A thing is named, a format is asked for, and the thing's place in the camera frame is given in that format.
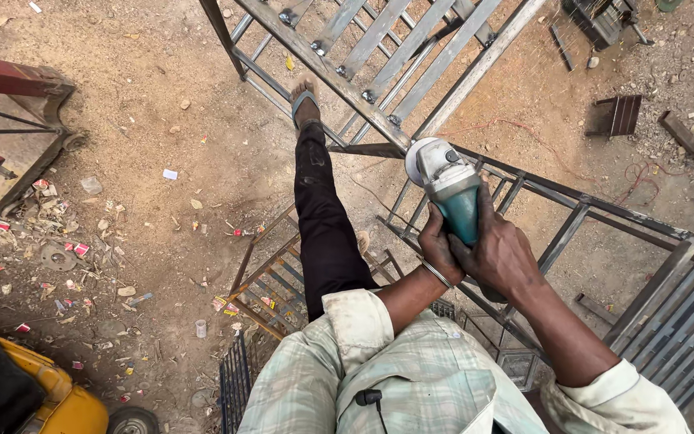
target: plaid shirt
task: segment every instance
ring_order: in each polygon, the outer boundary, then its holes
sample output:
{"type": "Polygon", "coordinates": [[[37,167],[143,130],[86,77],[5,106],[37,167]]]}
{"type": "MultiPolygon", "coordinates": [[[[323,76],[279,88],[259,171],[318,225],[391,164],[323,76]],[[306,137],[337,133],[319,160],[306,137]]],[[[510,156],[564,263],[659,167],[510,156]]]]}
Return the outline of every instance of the plaid shirt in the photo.
{"type": "MultiPolygon", "coordinates": [[[[323,297],[326,314],[287,336],[251,391],[242,433],[383,433],[375,405],[353,400],[382,391],[388,433],[547,432],[487,351],[453,321],[425,310],[397,336],[369,291],[323,297]]],[[[568,432],[687,432],[679,410],[627,361],[591,385],[543,390],[545,407],[568,432]]]]}

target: metal bangle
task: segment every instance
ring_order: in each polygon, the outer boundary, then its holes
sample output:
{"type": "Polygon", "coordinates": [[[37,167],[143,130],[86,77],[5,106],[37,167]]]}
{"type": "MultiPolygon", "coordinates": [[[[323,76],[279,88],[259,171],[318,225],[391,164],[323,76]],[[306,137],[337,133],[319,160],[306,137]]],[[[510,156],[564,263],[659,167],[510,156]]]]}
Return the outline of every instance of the metal bangle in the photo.
{"type": "Polygon", "coordinates": [[[434,274],[438,279],[440,279],[440,281],[443,282],[444,285],[446,285],[451,290],[454,289],[454,286],[451,283],[449,283],[448,280],[446,280],[446,277],[443,277],[443,274],[438,272],[438,270],[436,270],[435,267],[430,265],[430,262],[425,261],[425,258],[422,258],[420,255],[417,255],[416,257],[418,257],[419,260],[422,261],[422,265],[427,267],[427,269],[430,270],[430,272],[434,274]]]}

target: angle grinder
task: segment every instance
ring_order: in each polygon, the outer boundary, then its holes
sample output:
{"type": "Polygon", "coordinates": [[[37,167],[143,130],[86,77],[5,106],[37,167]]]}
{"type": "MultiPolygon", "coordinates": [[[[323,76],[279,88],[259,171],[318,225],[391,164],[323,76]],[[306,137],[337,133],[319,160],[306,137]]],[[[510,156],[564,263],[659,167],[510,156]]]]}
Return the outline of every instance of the angle grinder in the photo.
{"type": "MultiPolygon", "coordinates": [[[[430,202],[443,214],[443,229],[458,236],[473,249],[478,241],[478,187],[481,180],[475,166],[443,139],[425,137],[406,152],[409,179],[424,188],[430,202]]],[[[507,299],[494,288],[478,285],[484,297],[494,303],[507,299]]]]}

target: forearm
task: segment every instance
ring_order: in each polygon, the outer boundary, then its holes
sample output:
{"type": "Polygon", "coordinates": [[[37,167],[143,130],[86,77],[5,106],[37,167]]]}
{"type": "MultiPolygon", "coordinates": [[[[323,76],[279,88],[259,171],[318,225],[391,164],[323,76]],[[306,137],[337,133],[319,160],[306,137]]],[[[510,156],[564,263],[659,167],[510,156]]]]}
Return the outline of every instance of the forearm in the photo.
{"type": "Polygon", "coordinates": [[[392,330],[398,334],[447,289],[427,268],[418,266],[375,295],[385,304],[392,321],[392,330]]]}
{"type": "Polygon", "coordinates": [[[508,297],[534,329],[560,385],[591,384],[620,359],[564,304],[548,283],[508,297]]]}

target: small plastic cup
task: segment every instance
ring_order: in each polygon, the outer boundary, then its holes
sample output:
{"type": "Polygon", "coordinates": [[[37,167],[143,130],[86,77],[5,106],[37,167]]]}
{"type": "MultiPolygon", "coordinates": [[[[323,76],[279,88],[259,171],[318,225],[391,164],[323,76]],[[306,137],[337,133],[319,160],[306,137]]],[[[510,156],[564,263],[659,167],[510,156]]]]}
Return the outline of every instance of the small plastic cup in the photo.
{"type": "Polygon", "coordinates": [[[205,320],[194,321],[194,325],[198,329],[198,338],[205,338],[207,336],[207,322],[205,320]]]}

